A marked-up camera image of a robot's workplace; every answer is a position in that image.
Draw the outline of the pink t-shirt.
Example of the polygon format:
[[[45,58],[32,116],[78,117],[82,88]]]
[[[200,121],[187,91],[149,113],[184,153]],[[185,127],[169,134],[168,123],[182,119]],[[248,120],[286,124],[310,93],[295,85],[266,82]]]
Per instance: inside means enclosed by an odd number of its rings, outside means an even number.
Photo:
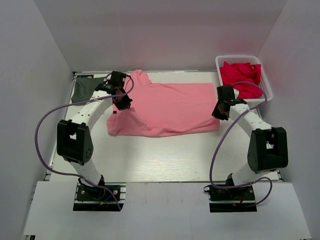
[[[220,129],[212,116],[217,103],[212,83],[153,83],[147,73],[135,70],[125,84],[132,90],[131,107],[113,107],[106,122],[111,136],[160,138]]]

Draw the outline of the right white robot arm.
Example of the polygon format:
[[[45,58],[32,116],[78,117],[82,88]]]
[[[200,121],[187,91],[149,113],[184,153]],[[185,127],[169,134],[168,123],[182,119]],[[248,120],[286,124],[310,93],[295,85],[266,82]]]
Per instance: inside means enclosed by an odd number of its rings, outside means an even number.
[[[232,85],[217,87],[217,102],[212,116],[218,120],[232,120],[231,125],[221,137],[211,160],[213,164],[223,141],[231,129],[238,125],[249,136],[247,161],[237,171],[231,173],[224,185],[216,189],[225,189],[226,195],[236,200],[244,193],[244,187],[265,179],[270,172],[286,168],[289,163],[287,132],[283,127],[274,127],[263,121],[254,107],[249,107],[243,99],[235,96]]]

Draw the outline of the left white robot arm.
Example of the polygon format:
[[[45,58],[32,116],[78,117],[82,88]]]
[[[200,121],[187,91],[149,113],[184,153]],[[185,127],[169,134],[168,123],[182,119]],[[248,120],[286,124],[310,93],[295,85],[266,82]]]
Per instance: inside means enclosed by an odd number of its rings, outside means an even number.
[[[91,130],[112,105],[120,111],[131,107],[132,100],[124,89],[125,81],[131,79],[126,73],[112,71],[94,88],[89,98],[91,102],[87,102],[71,119],[57,124],[57,154],[74,167],[79,183],[96,200],[105,196],[106,187],[103,175],[92,160]]]

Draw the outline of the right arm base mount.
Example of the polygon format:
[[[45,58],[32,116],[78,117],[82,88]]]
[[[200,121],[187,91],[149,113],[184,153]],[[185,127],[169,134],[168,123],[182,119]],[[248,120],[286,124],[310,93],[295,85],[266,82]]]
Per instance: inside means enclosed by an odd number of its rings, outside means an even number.
[[[257,212],[256,198],[252,186],[220,189],[206,185],[203,191],[209,196],[211,213]]]

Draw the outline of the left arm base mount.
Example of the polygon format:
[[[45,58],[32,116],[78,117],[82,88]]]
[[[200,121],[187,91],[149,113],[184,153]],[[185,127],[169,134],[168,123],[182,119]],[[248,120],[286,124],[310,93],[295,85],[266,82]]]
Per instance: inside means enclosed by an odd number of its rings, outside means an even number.
[[[105,189],[81,183],[75,190],[73,211],[75,212],[120,212],[125,204],[126,183],[104,183],[114,197]]]

